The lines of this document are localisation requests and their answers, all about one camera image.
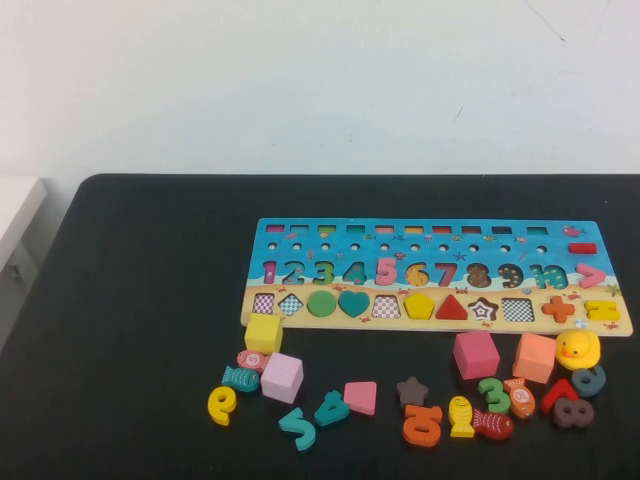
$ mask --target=pink number 5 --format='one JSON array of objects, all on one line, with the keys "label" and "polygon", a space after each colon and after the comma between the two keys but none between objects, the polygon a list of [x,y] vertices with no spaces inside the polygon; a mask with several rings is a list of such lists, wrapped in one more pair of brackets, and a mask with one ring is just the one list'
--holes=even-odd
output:
[{"label": "pink number 5", "polygon": [[396,259],[380,258],[376,275],[376,285],[388,286],[396,283],[398,272],[396,271]]}]

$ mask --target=shape sorting board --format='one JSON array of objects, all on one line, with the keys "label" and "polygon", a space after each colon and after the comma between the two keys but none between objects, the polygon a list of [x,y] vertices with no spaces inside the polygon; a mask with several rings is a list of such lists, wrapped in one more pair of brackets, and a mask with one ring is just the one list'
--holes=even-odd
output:
[{"label": "shape sorting board", "polygon": [[243,325],[251,312],[301,328],[633,331],[598,226],[585,221],[263,218]]}]

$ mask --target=teal heart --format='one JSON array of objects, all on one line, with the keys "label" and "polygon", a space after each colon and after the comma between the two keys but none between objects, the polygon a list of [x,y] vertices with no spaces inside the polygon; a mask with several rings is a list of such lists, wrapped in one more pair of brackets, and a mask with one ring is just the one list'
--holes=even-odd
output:
[{"label": "teal heart", "polygon": [[369,308],[369,295],[364,292],[342,292],[338,305],[344,313],[355,318]]}]

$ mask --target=red triangle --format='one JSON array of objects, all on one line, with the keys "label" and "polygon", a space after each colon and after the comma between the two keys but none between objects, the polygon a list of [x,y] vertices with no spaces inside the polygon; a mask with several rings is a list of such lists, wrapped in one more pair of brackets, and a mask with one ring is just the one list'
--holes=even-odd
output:
[{"label": "red triangle", "polygon": [[444,299],[442,306],[436,313],[436,318],[440,320],[466,320],[468,318],[467,311],[453,295],[448,295]]}]

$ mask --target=teal fish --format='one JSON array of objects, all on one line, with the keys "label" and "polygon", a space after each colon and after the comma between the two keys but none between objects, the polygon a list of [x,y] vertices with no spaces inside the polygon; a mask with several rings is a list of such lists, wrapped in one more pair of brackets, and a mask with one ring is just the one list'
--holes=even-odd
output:
[{"label": "teal fish", "polygon": [[254,392],[260,385],[260,376],[248,368],[231,368],[227,366],[222,376],[222,385],[233,387],[240,392]]}]

